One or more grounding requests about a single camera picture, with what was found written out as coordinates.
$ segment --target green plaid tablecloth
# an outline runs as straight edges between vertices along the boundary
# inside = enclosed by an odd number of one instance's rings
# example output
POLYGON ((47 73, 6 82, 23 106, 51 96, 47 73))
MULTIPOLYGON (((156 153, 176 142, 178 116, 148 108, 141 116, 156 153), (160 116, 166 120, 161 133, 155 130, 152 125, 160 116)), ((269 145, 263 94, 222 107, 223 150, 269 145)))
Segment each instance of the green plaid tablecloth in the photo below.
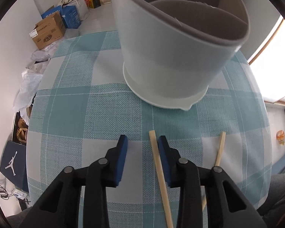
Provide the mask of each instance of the green plaid tablecloth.
MULTIPOLYGON (((90 165, 125 134, 129 142, 122 181, 107 188, 110 227, 166 227, 149 143, 152 129, 157 136, 165 135, 182 157, 206 168, 214 166, 219 135, 226 131, 221 166, 255 208, 265 201, 271 175, 269 122, 241 52, 187 112, 139 99, 126 85, 122 65, 117 32, 60 44, 44 73, 29 123, 27 175, 33 202, 65 166, 90 165)), ((168 189, 168 194, 175 223, 179 190, 168 189)))

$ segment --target black logo on box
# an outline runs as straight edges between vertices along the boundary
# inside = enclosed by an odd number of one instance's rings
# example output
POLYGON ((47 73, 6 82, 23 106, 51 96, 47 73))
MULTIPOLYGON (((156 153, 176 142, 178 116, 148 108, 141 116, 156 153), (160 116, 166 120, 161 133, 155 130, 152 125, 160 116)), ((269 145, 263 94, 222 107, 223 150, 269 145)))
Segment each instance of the black logo on box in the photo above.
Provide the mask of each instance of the black logo on box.
POLYGON ((51 38, 52 38, 52 34, 49 34, 48 36, 46 36, 46 37, 43 39, 43 43, 49 41, 51 38))

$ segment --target jumpman logo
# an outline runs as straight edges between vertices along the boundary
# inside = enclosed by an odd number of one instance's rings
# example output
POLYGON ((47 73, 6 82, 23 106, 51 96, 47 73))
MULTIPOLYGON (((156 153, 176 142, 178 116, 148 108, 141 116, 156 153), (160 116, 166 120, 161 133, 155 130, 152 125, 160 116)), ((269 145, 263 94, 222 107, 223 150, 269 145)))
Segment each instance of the jumpman logo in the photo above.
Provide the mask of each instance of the jumpman logo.
POLYGON ((16 176, 16 174, 15 174, 15 172, 14 172, 13 163, 14 163, 14 159, 15 159, 15 157, 16 157, 16 154, 17 154, 17 151, 16 151, 16 153, 15 153, 15 156, 11 158, 11 161, 9 162, 9 165, 8 165, 7 167, 5 167, 6 169, 10 167, 10 168, 13 170, 14 176, 16 176))

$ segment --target table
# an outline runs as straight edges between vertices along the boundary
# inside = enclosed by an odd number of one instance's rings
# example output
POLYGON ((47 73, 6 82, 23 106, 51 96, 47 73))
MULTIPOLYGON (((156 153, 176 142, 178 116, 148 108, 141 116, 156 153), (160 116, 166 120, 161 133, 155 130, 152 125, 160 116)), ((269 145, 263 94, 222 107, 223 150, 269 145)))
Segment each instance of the table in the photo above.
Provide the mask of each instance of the table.
MULTIPOLYGON (((166 227, 148 131, 166 135, 182 157, 205 168, 214 166, 219 135, 226 131, 221 166, 258 208, 270 182, 270 128, 242 53, 236 53, 204 98, 187 112, 139 99, 125 83, 122 64, 114 31, 79 36, 59 46, 44 72, 29 122, 27 175, 32 201, 65 166, 90 165, 125 134, 129 143, 122 181, 107 190, 110 226, 166 227)), ((175 224, 179 190, 168 189, 168 194, 175 224)))

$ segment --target wooden chopstick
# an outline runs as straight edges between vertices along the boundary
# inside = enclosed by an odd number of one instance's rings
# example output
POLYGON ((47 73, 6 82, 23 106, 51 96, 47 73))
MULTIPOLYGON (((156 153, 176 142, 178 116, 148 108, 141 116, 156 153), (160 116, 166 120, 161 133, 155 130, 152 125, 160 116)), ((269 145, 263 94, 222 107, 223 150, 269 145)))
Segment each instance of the wooden chopstick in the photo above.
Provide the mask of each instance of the wooden chopstick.
MULTIPOLYGON (((221 133, 220 144, 218 146, 218 154, 216 156, 216 161, 215 161, 215 165, 214 166, 219 166, 219 164, 221 163, 222 154, 223 154, 224 146, 225 146, 225 138, 226 138, 226 132, 223 131, 221 133)), ((206 200, 206 196, 204 196, 203 202, 202 202, 203 210, 205 209, 206 204, 207 204, 207 200, 206 200)))
POLYGON ((155 162, 158 183, 160 186, 160 194, 161 194, 162 201, 163 201, 163 209, 165 212, 167 227, 173 228, 173 221, 172 221, 170 203, 169 203, 168 193, 167 193, 167 188, 166 188, 166 183, 165 183, 165 177, 163 175, 163 167, 160 161, 160 152, 158 150, 158 145, 157 145, 157 140, 156 140, 156 135, 155 135, 154 130, 149 131, 149 137, 150 137, 150 142, 152 146, 153 159, 155 162))

